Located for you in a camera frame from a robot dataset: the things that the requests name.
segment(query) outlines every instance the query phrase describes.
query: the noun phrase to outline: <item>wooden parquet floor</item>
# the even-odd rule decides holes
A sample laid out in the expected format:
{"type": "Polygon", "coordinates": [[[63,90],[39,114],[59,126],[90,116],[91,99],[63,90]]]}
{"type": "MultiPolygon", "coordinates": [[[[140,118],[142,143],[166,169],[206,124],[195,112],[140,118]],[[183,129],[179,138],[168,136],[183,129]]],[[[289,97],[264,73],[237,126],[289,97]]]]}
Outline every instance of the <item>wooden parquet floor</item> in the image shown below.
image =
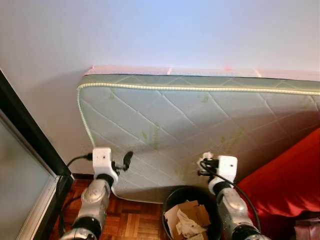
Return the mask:
{"type": "MultiPolygon", "coordinates": [[[[65,203],[80,196],[91,180],[76,179],[65,203]]],[[[81,200],[70,204],[64,215],[66,229],[69,230],[78,215],[81,200]]],[[[107,209],[106,223],[100,240],[165,240],[166,233],[161,223],[161,204],[127,201],[111,194],[107,209]]],[[[54,225],[50,240],[58,240],[58,220],[54,225]]]]}

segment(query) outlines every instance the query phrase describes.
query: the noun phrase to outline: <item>black trash bin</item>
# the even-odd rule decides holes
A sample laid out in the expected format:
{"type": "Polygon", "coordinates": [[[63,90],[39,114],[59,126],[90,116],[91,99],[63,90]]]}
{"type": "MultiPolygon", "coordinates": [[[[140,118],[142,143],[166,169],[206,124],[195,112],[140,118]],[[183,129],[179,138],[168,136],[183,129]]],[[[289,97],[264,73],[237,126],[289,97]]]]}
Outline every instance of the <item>black trash bin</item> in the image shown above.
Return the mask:
{"type": "Polygon", "coordinates": [[[211,225],[207,234],[210,240],[219,240],[221,238],[221,221],[218,215],[217,204],[213,195],[208,195],[203,190],[194,186],[179,186],[171,191],[162,206],[162,225],[164,227],[168,240],[173,240],[165,218],[165,212],[177,204],[186,201],[197,200],[200,205],[204,205],[209,214],[211,225]]]}

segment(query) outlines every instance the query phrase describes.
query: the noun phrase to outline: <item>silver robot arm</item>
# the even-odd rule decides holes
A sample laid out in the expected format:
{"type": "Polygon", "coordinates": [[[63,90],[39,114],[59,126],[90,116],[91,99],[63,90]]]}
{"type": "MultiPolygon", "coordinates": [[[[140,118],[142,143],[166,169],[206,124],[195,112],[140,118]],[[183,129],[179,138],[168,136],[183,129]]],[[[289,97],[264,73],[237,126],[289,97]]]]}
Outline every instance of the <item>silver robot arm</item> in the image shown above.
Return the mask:
{"type": "Polygon", "coordinates": [[[218,156],[206,152],[199,159],[200,176],[209,177],[208,188],[216,195],[217,209],[222,221],[223,235],[226,240],[270,240],[262,235],[248,217],[246,202],[227,181],[213,177],[212,172],[228,181],[235,180],[238,160],[233,156],[218,156]]]}
{"type": "Polygon", "coordinates": [[[118,182],[118,170],[129,168],[133,153],[128,152],[122,166],[116,166],[111,159],[111,149],[98,147],[92,152],[94,180],[81,195],[81,208],[72,225],[60,240],[98,240],[104,229],[109,196],[118,182]]]}

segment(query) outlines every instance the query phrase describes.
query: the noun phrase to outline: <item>quilted mattress cover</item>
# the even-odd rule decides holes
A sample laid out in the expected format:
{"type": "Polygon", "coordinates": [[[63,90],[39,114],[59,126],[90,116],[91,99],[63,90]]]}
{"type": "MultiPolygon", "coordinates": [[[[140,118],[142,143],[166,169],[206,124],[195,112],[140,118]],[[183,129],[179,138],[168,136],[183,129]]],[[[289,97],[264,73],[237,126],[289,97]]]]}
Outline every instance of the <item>quilted mattress cover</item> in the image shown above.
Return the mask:
{"type": "Polygon", "coordinates": [[[83,76],[77,103],[93,147],[119,164],[134,153],[114,194],[162,203],[175,186],[206,189],[196,161],[208,151],[237,157],[240,180],[320,126],[320,82],[228,74],[101,66],[83,76]]]}

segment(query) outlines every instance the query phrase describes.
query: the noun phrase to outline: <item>cardboard box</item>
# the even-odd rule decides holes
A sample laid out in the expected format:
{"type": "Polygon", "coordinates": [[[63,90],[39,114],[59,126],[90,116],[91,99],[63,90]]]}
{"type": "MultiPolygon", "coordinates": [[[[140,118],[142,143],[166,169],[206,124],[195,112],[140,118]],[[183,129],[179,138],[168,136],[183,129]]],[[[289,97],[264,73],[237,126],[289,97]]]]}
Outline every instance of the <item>cardboard box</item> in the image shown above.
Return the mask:
{"type": "Polygon", "coordinates": [[[164,213],[171,237],[174,240],[184,239],[184,236],[179,234],[176,228],[177,224],[179,223],[179,218],[177,216],[179,209],[186,214],[189,219],[195,221],[201,227],[207,227],[211,224],[205,206],[199,205],[198,201],[188,201],[178,204],[164,213]]]}

